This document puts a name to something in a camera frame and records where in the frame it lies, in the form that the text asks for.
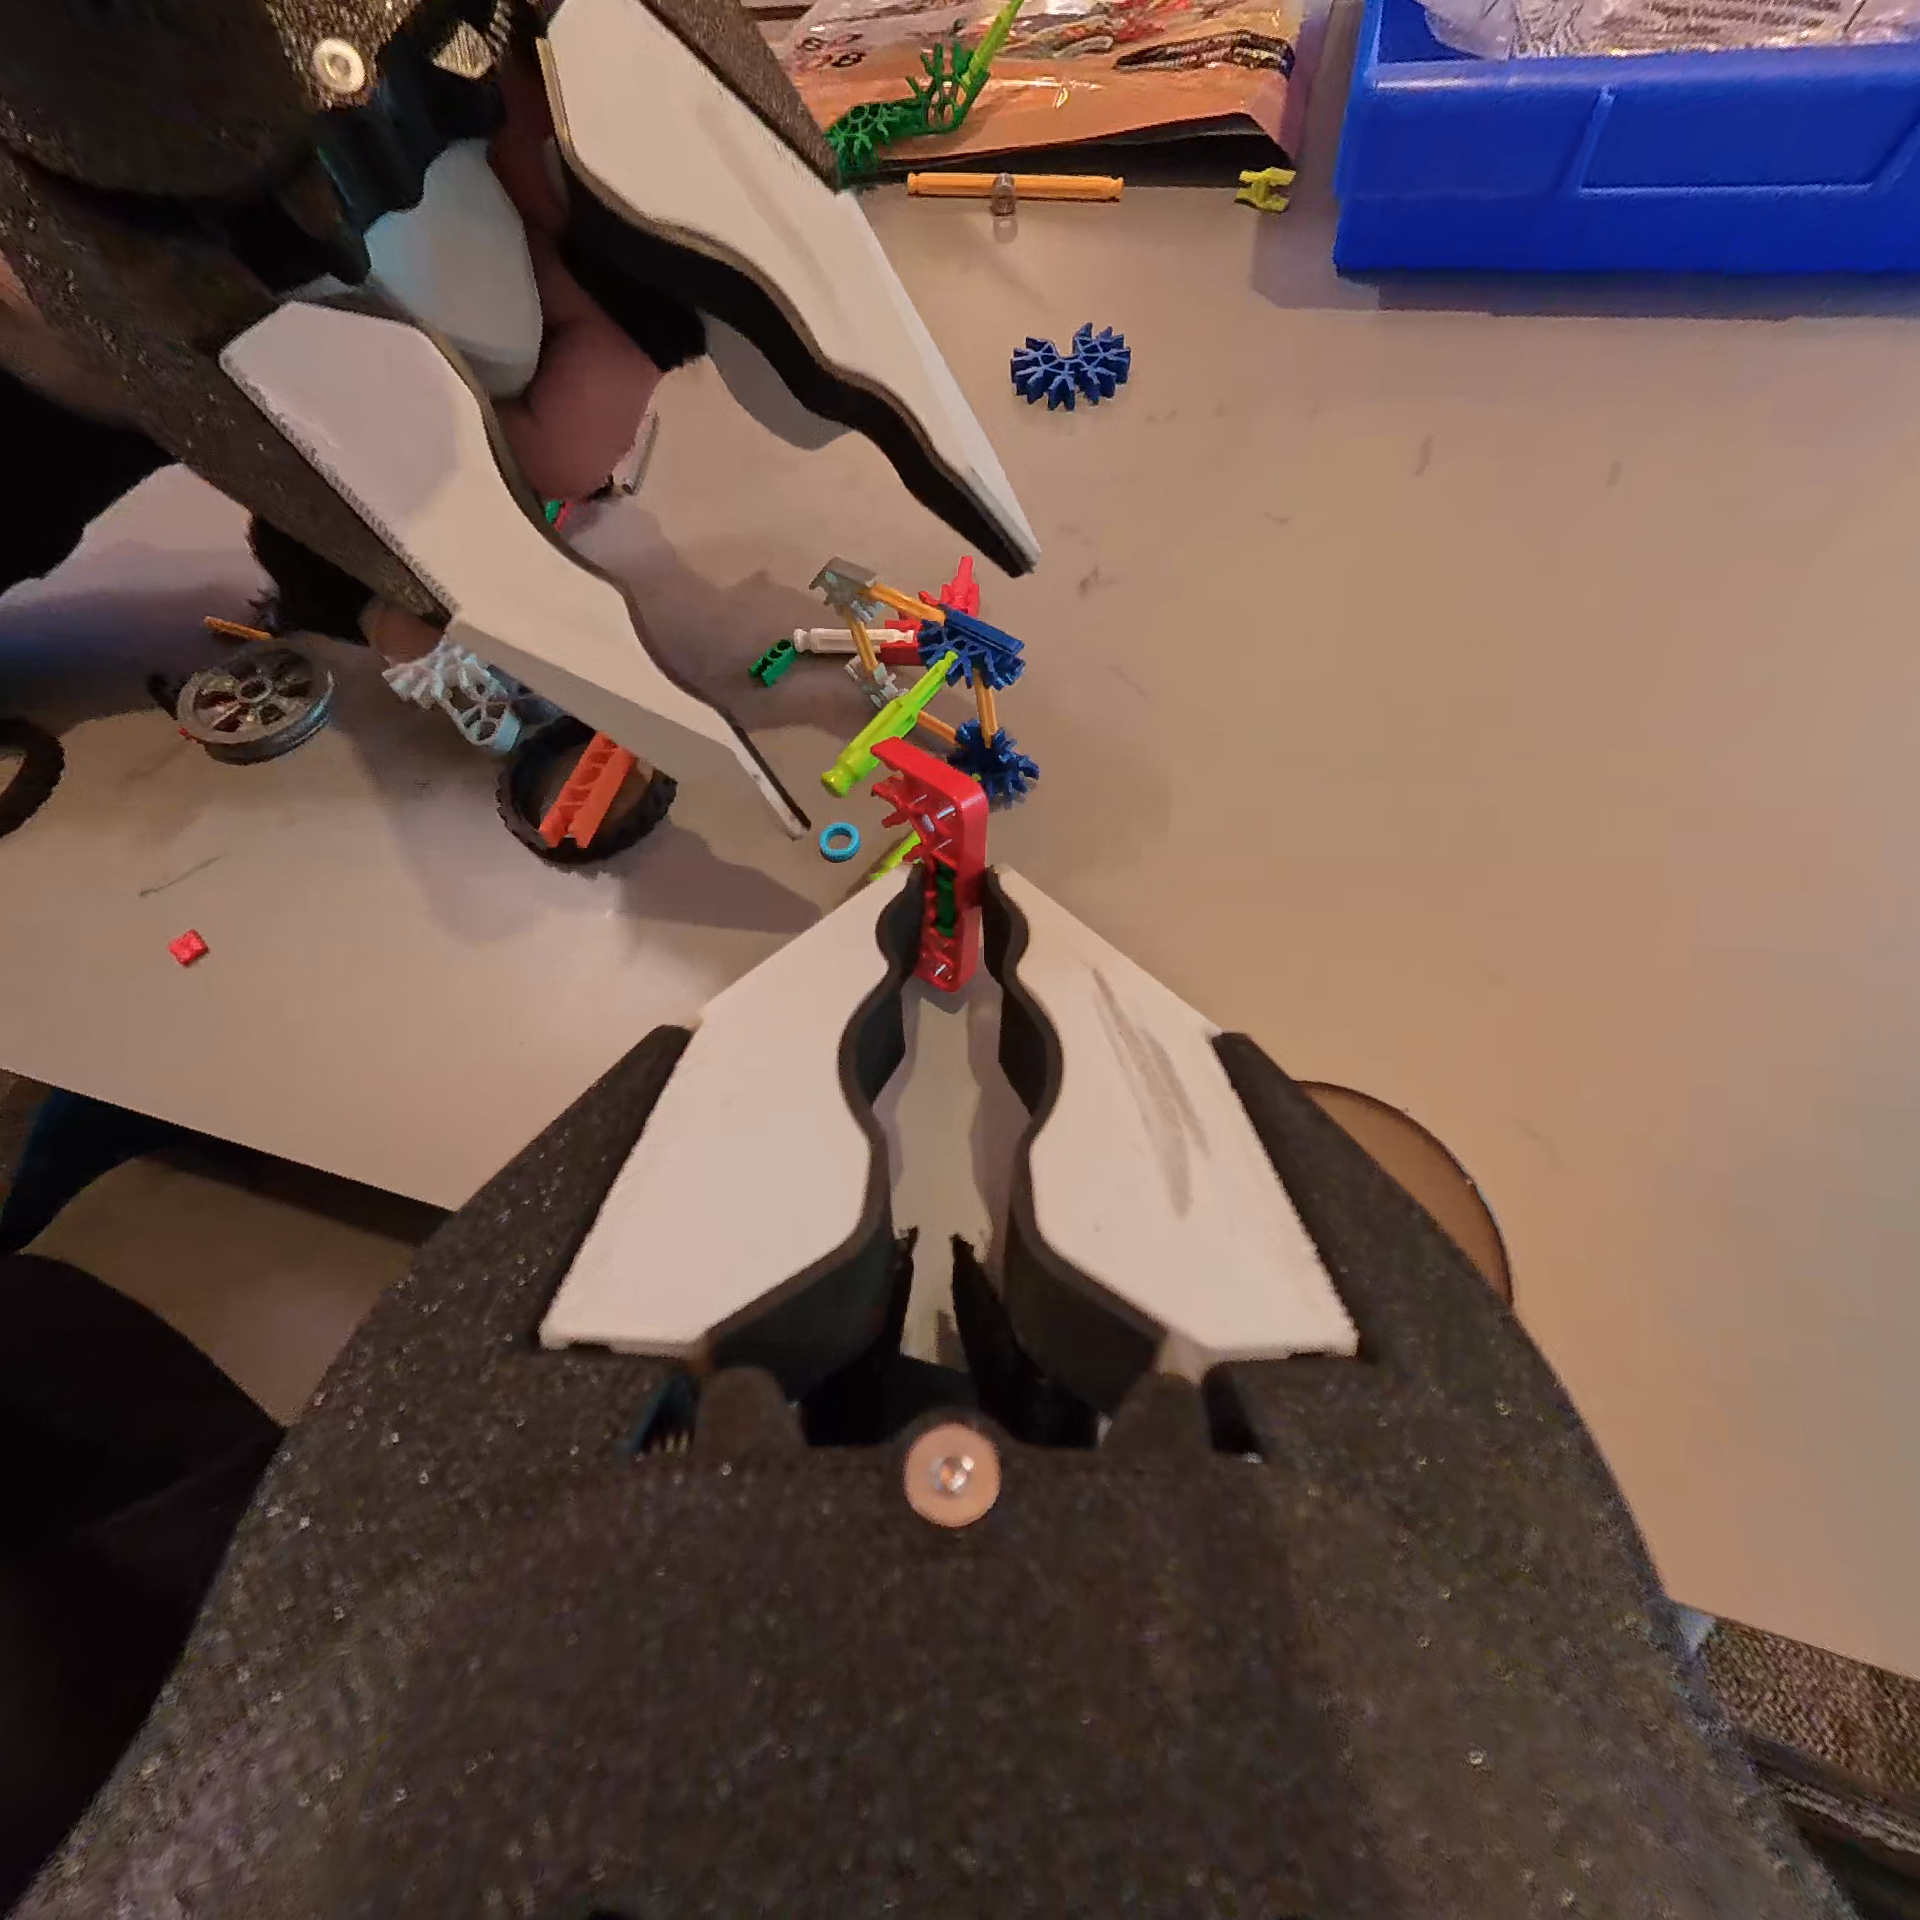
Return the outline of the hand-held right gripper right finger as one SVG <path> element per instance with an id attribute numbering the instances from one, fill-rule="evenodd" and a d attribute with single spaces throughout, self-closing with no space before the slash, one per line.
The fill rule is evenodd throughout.
<path id="1" fill-rule="evenodd" d="M 1170 1382 L 1212 1447 L 1261 1447 L 1235 1369 L 1358 1355 L 1245 1094 L 1266 1057 L 1011 868 L 980 885 L 980 962 L 985 1251 L 954 1255 L 980 1409 L 1097 1447 Z"/>

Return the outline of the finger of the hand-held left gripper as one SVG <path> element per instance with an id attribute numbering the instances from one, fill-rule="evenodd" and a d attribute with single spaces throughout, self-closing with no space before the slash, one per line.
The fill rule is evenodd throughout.
<path id="1" fill-rule="evenodd" d="M 657 659 L 625 589 L 545 526 L 489 398 L 441 340 L 289 301 L 219 363 L 448 610 L 457 647 L 685 784 L 740 775 L 786 837 L 805 832 L 739 720 Z"/>
<path id="2" fill-rule="evenodd" d="M 869 439 L 1007 573 L 1038 538 L 863 203 L 739 4 L 552 4 L 561 257 L 658 368 L 710 360 L 784 444 Z"/>

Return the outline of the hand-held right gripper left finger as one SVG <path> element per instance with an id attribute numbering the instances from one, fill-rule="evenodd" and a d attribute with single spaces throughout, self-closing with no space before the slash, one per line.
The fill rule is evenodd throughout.
<path id="1" fill-rule="evenodd" d="M 678 1052 L 538 1325 L 545 1349 L 667 1361 L 625 1447 L 687 1447 L 730 1369 L 774 1375 L 812 1447 L 925 1409 L 902 1355 L 916 1230 L 890 1223 L 877 1122 L 919 911 L 919 878 L 858 889 L 658 1030 Z"/>

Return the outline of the red connectors with green clip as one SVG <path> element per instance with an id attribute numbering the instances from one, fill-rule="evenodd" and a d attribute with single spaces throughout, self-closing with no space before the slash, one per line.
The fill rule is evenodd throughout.
<path id="1" fill-rule="evenodd" d="M 889 828 L 912 828 L 903 860 L 919 872 L 916 980 L 956 997 L 980 956 L 980 882 L 985 875 L 985 789 L 948 762 L 886 739 L 875 746 L 886 769 L 870 796 L 889 809 Z"/>

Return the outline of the colourful rod connector toy model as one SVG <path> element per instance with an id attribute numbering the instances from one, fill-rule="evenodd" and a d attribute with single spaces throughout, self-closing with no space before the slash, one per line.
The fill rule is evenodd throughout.
<path id="1" fill-rule="evenodd" d="M 819 776 L 846 801 L 870 776 L 877 746 L 928 733 L 948 766 L 968 776 L 992 809 L 1018 807 L 1038 784 L 1038 763 L 999 717 L 999 694 L 1025 673 L 1018 638 L 980 618 L 973 559 L 964 559 L 939 593 L 903 593 L 870 570 L 833 559 L 812 579 L 821 608 L 839 620 L 839 651 L 869 720 Z"/>

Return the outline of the person's left forearm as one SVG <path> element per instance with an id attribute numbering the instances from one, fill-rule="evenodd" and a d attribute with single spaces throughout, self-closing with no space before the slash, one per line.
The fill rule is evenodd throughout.
<path id="1" fill-rule="evenodd" d="M 2 373 L 2 591 L 56 570 L 96 517 L 173 461 L 132 424 Z"/>

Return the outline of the person's left hand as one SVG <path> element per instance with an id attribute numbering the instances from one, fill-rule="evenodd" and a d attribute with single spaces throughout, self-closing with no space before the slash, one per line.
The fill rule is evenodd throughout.
<path id="1" fill-rule="evenodd" d="M 658 365 L 570 282 L 542 292 L 533 382 L 496 400 L 505 448 L 542 498 L 596 492 L 633 450 Z"/>

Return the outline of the green spiky toy piece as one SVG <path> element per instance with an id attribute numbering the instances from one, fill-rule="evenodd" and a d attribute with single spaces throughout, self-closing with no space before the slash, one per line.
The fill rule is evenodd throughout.
<path id="1" fill-rule="evenodd" d="M 829 151 L 846 184 L 869 179 L 882 152 L 902 141 L 958 129 L 990 82 L 1023 4 L 994 11 L 976 43 L 942 39 L 919 51 L 903 82 L 903 97 L 858 101 L 827 128 Z"/>

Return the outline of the grey toy wheel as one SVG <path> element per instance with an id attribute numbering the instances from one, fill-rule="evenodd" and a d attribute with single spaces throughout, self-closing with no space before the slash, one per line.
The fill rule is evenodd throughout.
<path id="1" fill-rule="evenodd" d="M 297 647 L 247 642 L 179 681 L 175 727 L 211 762 L 253 766 L 294 754 L 333 717 L 333 673 Z"/>

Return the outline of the orange connector piece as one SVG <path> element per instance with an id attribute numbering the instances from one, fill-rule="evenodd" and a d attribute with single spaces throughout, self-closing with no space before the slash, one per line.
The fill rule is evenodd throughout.
<path id="1" fill-rule="evenodd" d="M 538 846 L 549 851 L 561 846 L 589 848 L 633 769 L 637 754 L 594 730 L 561 781 L 554 802 L 538 818 Z"/>

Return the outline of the blue snowflake connector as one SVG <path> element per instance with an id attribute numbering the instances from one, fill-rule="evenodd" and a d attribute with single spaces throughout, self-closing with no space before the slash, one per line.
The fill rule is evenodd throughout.
<path id="1" fill-rule="evenodd" d="M 1007 377 L 1023 400 L 1074 410 L 1080 400 L 1113 398 L 1130 377 L 1134 352 L 1113 325 L 1076 325 L 1068 347 L 1027 335 L 1007 355 Z"/>

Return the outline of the black toy tyre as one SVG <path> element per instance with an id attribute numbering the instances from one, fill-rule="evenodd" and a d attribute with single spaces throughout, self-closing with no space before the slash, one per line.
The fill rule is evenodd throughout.
<path id="1" fill-rule="evenodd" d="M 637 758 L 637 769 L 621 787 L 601 837 L 589 848 L 538 846 L 538 818 L 554 802 L 561 781 L 594 730 L 579 717 L 538 723 L 503 763 L 496 776 L 496 817 L 509 837 L 545 865 L 582 868 L 608 861 L 645 839 L 669 817 L 678 792 L 674 781 Z"/>
<path id="2" fill-rule="evenodd" d="M 14 837 L 57 789 L 65 754 L 57 733 L 29 717 L 2 716 L 2 824 Z"/>

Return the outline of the toy packaging bag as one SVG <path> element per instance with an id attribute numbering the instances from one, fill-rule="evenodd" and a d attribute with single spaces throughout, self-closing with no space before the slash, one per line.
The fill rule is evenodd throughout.
<path id="1" fill-rule="evenodd" d="M 1283 152 L 1303 128 L 1329 4 L 812 4 L 774 39 L 829 128 L 964 72 L 1011 13 L 958 125 L 877 151 L 875 168 L 1247 135 Z"/>

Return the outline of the person's leg in jeans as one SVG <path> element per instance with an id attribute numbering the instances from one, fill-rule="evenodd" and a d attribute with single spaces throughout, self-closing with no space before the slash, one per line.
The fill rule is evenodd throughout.
<path id="1" fill-rule="evenodd" d="M 2 1256 L 20 1255 L 109 1170 L 192 1132 L 74 1090 L 9 1082 L 2 1094 Z"/>

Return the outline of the person's torso black sweater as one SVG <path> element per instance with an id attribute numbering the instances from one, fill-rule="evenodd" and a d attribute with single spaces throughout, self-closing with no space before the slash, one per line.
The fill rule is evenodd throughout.
<path id="1" fill-rule="evenodd" d="M 141 1735 L 280 1441 L 153 1308 L 2 1256 L 2 1907 Z"/>

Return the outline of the blue plastic bin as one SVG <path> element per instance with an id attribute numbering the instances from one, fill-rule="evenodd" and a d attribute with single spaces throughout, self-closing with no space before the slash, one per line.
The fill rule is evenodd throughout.
<path id="1" fill-rule="evenodd" d="M 1472 57 L 1367 4 L 1340 273 L 1910 278 L 1917 44 Z"/>

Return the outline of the crumpled clear plastic bags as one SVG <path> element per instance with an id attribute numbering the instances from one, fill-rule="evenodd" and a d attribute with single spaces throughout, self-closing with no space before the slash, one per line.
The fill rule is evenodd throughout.
<path id="1" fill-rule="evenodd" d="M 1626 57 L 1917 43 L 1917 4 L 1419 4 L 1474 57 Z"/>

